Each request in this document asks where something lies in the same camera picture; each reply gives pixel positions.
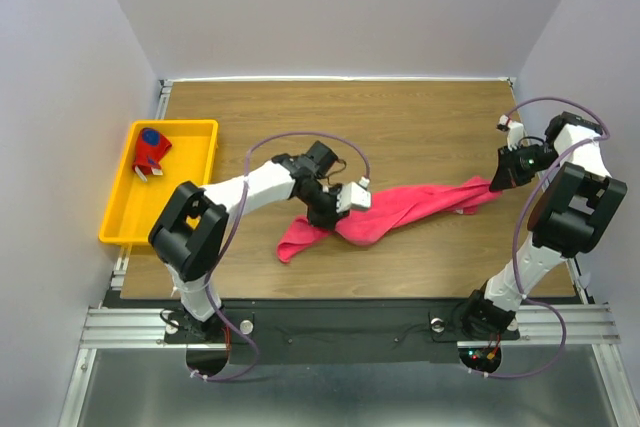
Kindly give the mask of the pink towel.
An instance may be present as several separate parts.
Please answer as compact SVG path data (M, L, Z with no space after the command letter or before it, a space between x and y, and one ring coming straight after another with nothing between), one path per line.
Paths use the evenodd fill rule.
M457 186L419 184L383 190L373 195L368 211L351 212L333 230L315 227L306 217L298 216L279 240L276 256L280 262L288 263L333 234L352 245L368 247L394 229L438 213L473 215L481 205L500 197L499 191L490 190L490 184L489 180L475 176Z

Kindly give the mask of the red and blue patterned towel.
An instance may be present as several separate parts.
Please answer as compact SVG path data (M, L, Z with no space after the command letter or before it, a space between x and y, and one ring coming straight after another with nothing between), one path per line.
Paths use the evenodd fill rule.
M151 169L161 169L161 160L172 147L170 140L156 129L143 128L135 143L132 169L142 182L147 182Z

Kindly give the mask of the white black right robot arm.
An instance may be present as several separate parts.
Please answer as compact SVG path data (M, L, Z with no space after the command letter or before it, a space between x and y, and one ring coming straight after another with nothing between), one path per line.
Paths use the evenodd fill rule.
M508 142L498 151L490 191L526 185L539 172L552 179L517 221L527 230L525 241L514 243L511 261L461 311L461 328L472 337L505 333L549 271L595 248L627 193L604 165L599 143L607 134L601 125L563 112L550 121L544 140L532 145L523 144L523 125L509 117L498 127Z

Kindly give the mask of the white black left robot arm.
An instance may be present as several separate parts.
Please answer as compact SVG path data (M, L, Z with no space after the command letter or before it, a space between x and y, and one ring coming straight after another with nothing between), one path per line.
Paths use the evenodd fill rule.
M313 226L332 230L358 204L368 208L370 196L350 182L325 184L328 170L339 161L317 141L304 154L279 154L259 168L225 182L197 186L180 184L152 227L148 242L167 266L174 289L180 292L184 320L199 340L215 339L223 318L215 311L219 297L208 291L217 266L241 217L268 204L297 198L307 206Z

